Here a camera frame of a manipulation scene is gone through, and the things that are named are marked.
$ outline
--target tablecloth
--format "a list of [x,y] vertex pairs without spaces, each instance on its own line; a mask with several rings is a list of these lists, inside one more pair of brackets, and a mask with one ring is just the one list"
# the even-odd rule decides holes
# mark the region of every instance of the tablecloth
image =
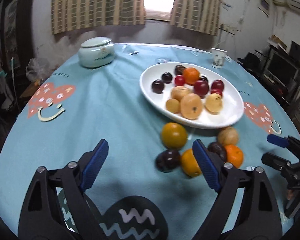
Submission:
[[[97,69],[81,67],[74,55],[38,89],[34,97],[43,105],[42,117],[53,116],[61,107],[65,110],[54,120],[41,122],[32,101],[18,116],[0,155],[0,216],[11,230],[17,234],[23,199],[37,167],[62,168],[104,138],[109,142],[109,155],[86,194],[97,207],[100,226],[110,239],[184,240],[194,236],[217,194],[203,176],[189,179],[181,169],[161,173],[155,168],[156,156],[165,150],[160,131],[171,120],[158,113],[139,88],[141,73],[166,59],[215,71],[240,92],[246,114],[234,127],[240,135],[238,147],[244,152],[241,168],[265,169],[276,194],[283,231],[287,231],[292,221],[283,213],[286,181],[264,166],[261,156],[271,151],[296,162],[288,150],[268,143],[266,137],[270,132],[300,136],[261,84],[230,58],[223,68],[213,68],[211,54],[195,49],[116,44],[115,52],[112,63]],[[267,118],[274,131],[263,125]],[[198,138],[208,145],[218,133],[186,129],[189,140],[181,152]],[[225,231],[234,225],[242,193],[239,189]],[[71,228],[72,218],[62,207]]]

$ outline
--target orange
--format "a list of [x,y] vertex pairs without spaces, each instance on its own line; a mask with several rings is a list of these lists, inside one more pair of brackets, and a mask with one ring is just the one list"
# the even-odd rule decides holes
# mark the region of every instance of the orange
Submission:
[[194,83],[196,81],[199,80],[200,77],[200,73],[198,70],[196,70],[194,67],[187,67],[184,71],[183,71],[183,77],[186,80],[186,83],[189,85],[194,85]]
[[182,154],[181,167],[184,173],[190,177],[197,177],[202,174],[199,165],[194,158],[192,149],[188,149]]
[[242,150],[232,144],[226,145],[225,149],[227,151],[227,162],[232,163],[238,169],[243,163]]
[[186,144],[188,134],[182,125],[170,122],[162,128],[161,140],[168,149],[180,149]]

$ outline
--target computer monitor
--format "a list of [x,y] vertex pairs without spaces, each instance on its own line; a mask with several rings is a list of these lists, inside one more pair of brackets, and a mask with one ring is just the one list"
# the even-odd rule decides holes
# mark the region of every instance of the computer monitor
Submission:
[[295,78],[298,71],[292,63],[277,53],[273,54],[267,70],[278,82],[286,87]]
[[300,65],[300,45],[295,43],[294,41],[291,42],[289,56],[295,63]]

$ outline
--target white oval plate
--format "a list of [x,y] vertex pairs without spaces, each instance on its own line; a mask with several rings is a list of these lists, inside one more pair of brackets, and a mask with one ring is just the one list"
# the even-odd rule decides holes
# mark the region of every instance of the white oval plate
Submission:
[[[223,108],[218,115],[210,114],[205,108],[201,115],[196,120],[189,120],[181,116],[181,114],[173,114],[166,110],[166,101],[171,98],[170,92],[174,87],[174,69],[175,66],[181,64],[185,67],[194,67],[200,74],[206,76],[209,80],[209,86],[216,79],[221,79],[225,85],[223,91]],[[161,79],[161,75],[165,72],[170,72],[173,75],[173,80],[171,84],[165,84],[165,88],[162,94],[156,94],[151,89],[151,84],[156,79]],[[238,122],[244,113],[244,105],[242,97],[236,88],[225,78],[218,75],[217,73],[208,70],[197,65],[179,63],[179,62],[167,62],[153,65],[147,68],[140,76],[140,88],[146,99],[157,109],[159,112],[169,117],[170,119],[199,129],[218,129],[233,125]]]

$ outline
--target blue gripper pad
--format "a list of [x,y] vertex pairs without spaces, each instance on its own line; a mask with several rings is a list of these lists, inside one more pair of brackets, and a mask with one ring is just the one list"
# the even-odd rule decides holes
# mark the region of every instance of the blue gripper pad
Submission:
[[289,142],[286,138],[282,138],[274,134],[269,134],[267,137],[267,141],[282,148],[286,148],[289,146]]
[[93,156],[82,172],[82,181],[79,186],[82,192],[85,192],[88,188],[91,188],[96,180],[96,177],[108,156],[108,142],[104,139],[100,140],[92,152]]
[[211,161],[203,143],[197,139],[192,144],[192,151],[210,188],[218,192],[221,189],[219,172]]

